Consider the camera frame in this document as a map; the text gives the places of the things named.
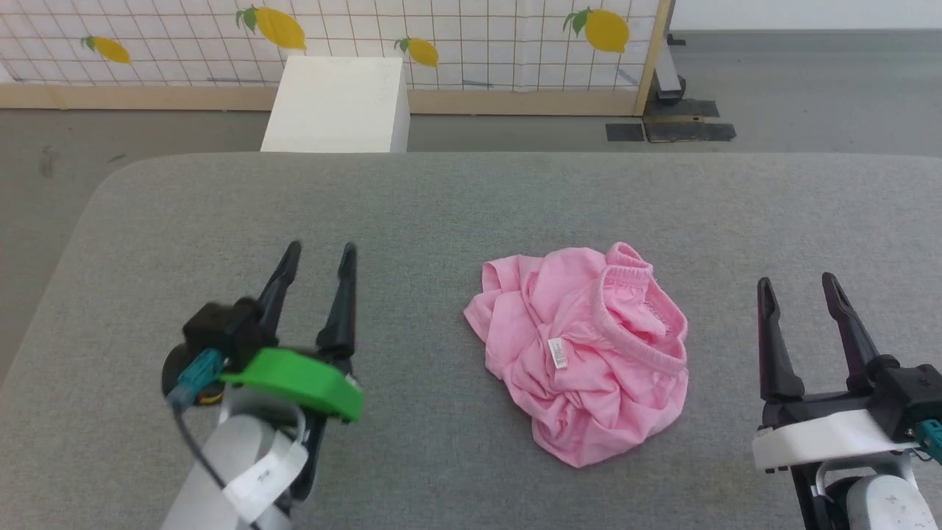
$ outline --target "lemon-patterned fabric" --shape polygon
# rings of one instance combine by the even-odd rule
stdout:
[[[276,86],[291,55],[404,57],[413,90],[636,90],[660,1],[21,0],[0,3],[0,65],[25,84],[226,87]]]

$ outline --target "white label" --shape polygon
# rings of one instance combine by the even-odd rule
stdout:
[[[291,486],[305,462],[307,450],[303,446],[292,443],[280,432],[275,433],[271,451],[227,484],[222,495],[232,503],[239,517],[255,522]]]
[[[553,364],[556,365],[557,370],[565,368],[567,366],[566,352],[562,351],[562,339],[550,339],[547,343],[549,344],[549,352],[553,354]]]

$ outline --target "wooden frame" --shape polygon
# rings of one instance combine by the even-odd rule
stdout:
[[[660,0],[638,91],[410,91],[412,114],[641,116],[671,0]],[[266,87],[76,87],[0,84],[0,108],[271,110]]]

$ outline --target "gray fabric surface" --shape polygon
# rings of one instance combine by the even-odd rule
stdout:
[[[942,161],[828,155],[285,154],[168,157],[97,191],[0,389],[0,527],[155,528],[191,459],[158,391],[207,300],[257,293],[304,242],[281,323],[313,343],[342,245],[360,245],[363,420],[332,425],[298,528],[800,528],[753,469],[755,282],[797,372],[840,389],[832,271],[885,353],[942,364]],[[483,366],[461,310],[482,262],[624,240],[690,319],[683,415],[573,470]],[[205,437],[215,411],[189,415]],[[942,470],[918,465],[942,514]]]

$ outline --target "lemon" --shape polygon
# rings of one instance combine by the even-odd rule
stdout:
[[[398,46],[403,52],[408,51],[409,55],[415,59],[415,62],[431,66],[432,68],[438,68],[438,50],[435,49],[435,46],[433,46],[431,42],[424,39],[410,39],[406,37],[405,39],[399,39],[393,42],[393,45]]]
[[[240,21],[245,23],[252,33],[258,25],[262,35],[276,46],[295,50],[307,49],[304,45],[304,30],[298,21],[278,9],[255,6],[242,9],[235,14],[235,25],[238,26]]]
[[[572,23],[573,31],[578,36],[586,28],[586,41],[600,52],[625,52],[628,43],[628,24],[617,14],[604,9],[585,8],[576,13],[569,13],[562,23],[562,29]]]
[[[124,46],[121,46],[111,39],[92,37],[89,35],[85,39],[82,39],[82,45],[87,46],[91,51],[98,50],[98,53],[102,54],[102,57],[108,60],[123,62],[124,64],[131,62],[131,56],[128,55]]]

